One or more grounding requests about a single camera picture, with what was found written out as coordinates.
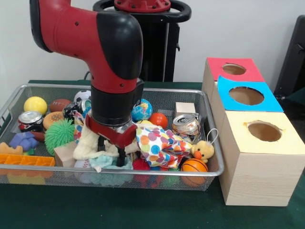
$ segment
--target orange ball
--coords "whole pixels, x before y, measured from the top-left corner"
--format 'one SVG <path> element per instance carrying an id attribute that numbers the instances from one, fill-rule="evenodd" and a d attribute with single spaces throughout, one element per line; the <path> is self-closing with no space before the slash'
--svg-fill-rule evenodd
<path id="1" fill-rule="evenodd" d="M 199 159 L 186 160 L 181 166 L 182 172 L 208 172 L 208 166 Z M 182 181 L 190 187 L 198 187 L 205 183 L 205 177 L 181 177 Z"/>
<path id="2" fill-rule="evenodd" d="M 168 124 L 167 117 L 162 113 L 153 113 L 148 121 L 154 125 L 161 126 L 163 129 L 165 129 Z"/>

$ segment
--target green spiky ball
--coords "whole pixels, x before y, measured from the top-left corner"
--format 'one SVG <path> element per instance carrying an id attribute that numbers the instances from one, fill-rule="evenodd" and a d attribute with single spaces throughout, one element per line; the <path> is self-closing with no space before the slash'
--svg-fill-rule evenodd
<path id="1" fill-rule="evenodd" d="M 72 120 L 62 120 L 53 123 L 46 131 L 44 142 L 47 151 L 54 156 L 54 148 L 63 146 L 71 141 L 74 141 L 74 125 Z"/>
<path id="2" fill-rule="evenodd" d="M 180 171 L 178 168 L 169 168 L 168 171 Z M 162 181 L 162 184 L 165 187 L 172 187 L 174 185 L 177 185 L 180 182 L 179 176 L 166 176 L 165 179 Z"/>

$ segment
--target yellow plastic toy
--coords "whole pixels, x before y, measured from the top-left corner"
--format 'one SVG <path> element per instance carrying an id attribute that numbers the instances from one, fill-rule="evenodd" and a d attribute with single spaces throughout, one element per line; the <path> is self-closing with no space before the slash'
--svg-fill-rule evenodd
<path id="1" fill-rule="evenodd" d="M 5 142 L 0 143 L 0 154 L 22 155 L 22 146 L 17 146 L 16 149 L 9 147 Z"/>
<path id="2" fill-rule="evenodd" d="M 137 124 L 152 125 L 152 123 L 148 120 L 140 120 L 139 122 L 137 122 Z"/>
<path id="3" fill-rule="evenodd" d="M 42 115 L 45 115 L 48 110 L 48 105 L 44 99 L 33 96 L 27 99 L 25 101 L 24 106 L 23 106 L 24 111 L 38 111 Z"/>

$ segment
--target shape sorter box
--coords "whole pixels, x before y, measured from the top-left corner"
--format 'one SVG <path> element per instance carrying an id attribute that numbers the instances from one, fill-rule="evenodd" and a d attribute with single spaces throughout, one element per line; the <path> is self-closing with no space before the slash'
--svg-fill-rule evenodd
<path id="1" fill-rule="evenodd" d="M 222 76 L 213 90 L 211 110 L 220 134 L 226 110 L 283 112 L 266 83 L 238 82 Z"/>
<path id="2" fill-rule="evenodd" d="M 203 74 L 203 87 L 211 102 L 218 77 L 233 81 L 264 82 L 252 59 L 207 58 Z"/>
<path id="3" fill-rule="evenodd" d="M 284 113 L 226 111 L 220 134 L 226 205 L 287 206 L 305 145 Z"/>

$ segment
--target wire basket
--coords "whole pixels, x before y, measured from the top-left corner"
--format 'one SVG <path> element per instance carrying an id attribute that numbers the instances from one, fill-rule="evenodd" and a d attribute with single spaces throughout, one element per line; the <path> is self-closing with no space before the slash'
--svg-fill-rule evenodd
<path id="1" fill-rule="evenodd" d="M 29 97 L 39 96 L 47 104 L 60 98 L 73 101 L 75 94 L 81 89 L 90 89 L 90 87 L 27 84 L 17 88 L 0 110 L 0 142 L 8 144 L 14 135 L 20 132 L 17 119 L 23 112 L 23 104 Z M 145 88 L 142 97 L 150 101 L 154 112 L 161 112 L 167 116 L 168 128 L 172 126 L 176 102 L 195 104 L 196 112 L 201 116 L 201 134 L 203 138 L 210 129 L 215 128 L 207 96 L 201 91 Z M 0 183 L 205 191 L 213 179 L 224 170 L 218 139 L 213 145 L 215 154 L 207 163 L 209 172 L 205 173 L 116 169 L 103 169 L 101 173 L 96 173 L 90 168 L 0 164 Z M 44 143 L 39 143 L 35 150 L 35 155 L 50 156 Z"/>

